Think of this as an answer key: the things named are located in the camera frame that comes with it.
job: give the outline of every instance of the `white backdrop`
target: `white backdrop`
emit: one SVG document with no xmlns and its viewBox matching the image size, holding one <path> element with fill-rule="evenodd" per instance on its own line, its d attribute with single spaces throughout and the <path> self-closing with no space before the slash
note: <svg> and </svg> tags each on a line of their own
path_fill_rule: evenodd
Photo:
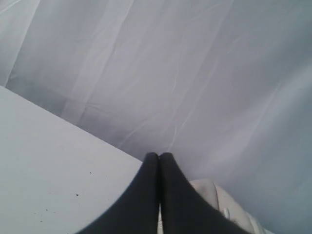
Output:
<svg viewBox="0 0 312 234">
<path fill-rule="evenodd" d="M 311 232 L 311 0 L 2 0 L 0 84 Z"/>
</svg>

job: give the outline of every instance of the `white surface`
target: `white surface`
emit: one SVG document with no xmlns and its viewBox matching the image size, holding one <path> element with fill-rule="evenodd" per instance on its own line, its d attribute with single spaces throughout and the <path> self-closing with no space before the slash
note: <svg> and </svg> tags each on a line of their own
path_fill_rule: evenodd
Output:
<svg viewBox="0 0 312 234">
<path fill-rule="evenodd" d="M 123 193 L 140 164 L 0 87 L 1 234 L 75 233 Z"/>
<path fill-rule="evenodd" d="M 311 233 L 312 0 L 41 0 L 23 20 L 35 2 L 0 15 L 1 84 L 134 157 L 172 151 L 274 233 Z"/>
</svg>

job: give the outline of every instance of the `white table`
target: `white table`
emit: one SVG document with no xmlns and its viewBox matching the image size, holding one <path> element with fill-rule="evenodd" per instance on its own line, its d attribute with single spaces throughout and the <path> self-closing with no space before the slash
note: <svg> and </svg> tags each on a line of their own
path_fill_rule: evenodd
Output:
<svg viewBox="0 0 312 234">
<path fill-rule="evenodd" d="M 73 234 L 141 162 L 0 87 L 0 233 Z"/>
</svg>

